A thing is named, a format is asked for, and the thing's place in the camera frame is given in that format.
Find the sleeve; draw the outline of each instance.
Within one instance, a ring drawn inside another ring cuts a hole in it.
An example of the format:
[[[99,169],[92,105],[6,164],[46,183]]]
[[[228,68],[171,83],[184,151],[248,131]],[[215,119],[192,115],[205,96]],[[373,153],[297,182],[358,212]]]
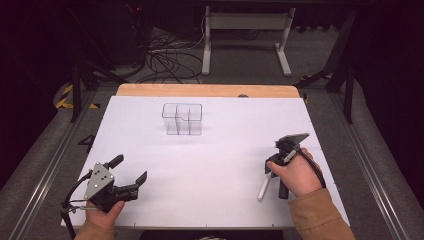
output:
[[[113,240],[115,239],[115,230],[104,229],[94,223],[86,221],[78,231],[75,240]]]
[[[304,240],[355,239],[326,188],[290,201],[289,207],[296,229]]]

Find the dark background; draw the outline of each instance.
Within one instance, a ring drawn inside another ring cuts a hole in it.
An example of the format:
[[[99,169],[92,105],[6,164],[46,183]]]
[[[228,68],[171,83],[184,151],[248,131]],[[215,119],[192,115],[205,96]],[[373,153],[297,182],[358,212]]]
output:
[[[354,60],[355,77],[363,88],[368,108],[405,179],[424,206],[424,21],[419,8],[408,2],[412,1],[380,1],[374,8],[360,11],[347,58]],[[159,27],[196,36],[199,29],[192,28],[198,26],[198,11],[186,8],[170,16],[163,12],[159,15],[152,9],[149,14]],[[58,9],[45,0],[8,0],[0,8],[1,186],[56,114],[54,95],[70,80],[74,58],[62,35],[63,25],[56,21],[54,13]],[[298,9],[293,27],[340,27],[345,16],[342,13],[321,8]],[[192,21],[188,25],[192,28],[181,29],[175,19]],[[99,46],[116,47],[104,43]]]

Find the white table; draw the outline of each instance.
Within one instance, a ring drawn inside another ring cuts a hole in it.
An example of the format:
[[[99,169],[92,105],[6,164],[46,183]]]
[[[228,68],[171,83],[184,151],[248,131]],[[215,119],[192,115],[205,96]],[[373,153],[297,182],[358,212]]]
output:
[[[164,103],[200,103],[201,136],[169,136],[161,119]],[[323,171],[333,202],[349,223],[301,98],[112,97],[81,175],[96,162],[119,154],[111,172],[124,186],[148,171],[139,199],[127,202],[117,227],[134,229],[284,229],[294,227],[287,200],[278,198],[279,180],[259,193],[264,162],[278,149],[274,141],[308,132],[308,148]],[[84,184],[72,199],[82,199]],[[71,214],[81,226],[83,211]]]

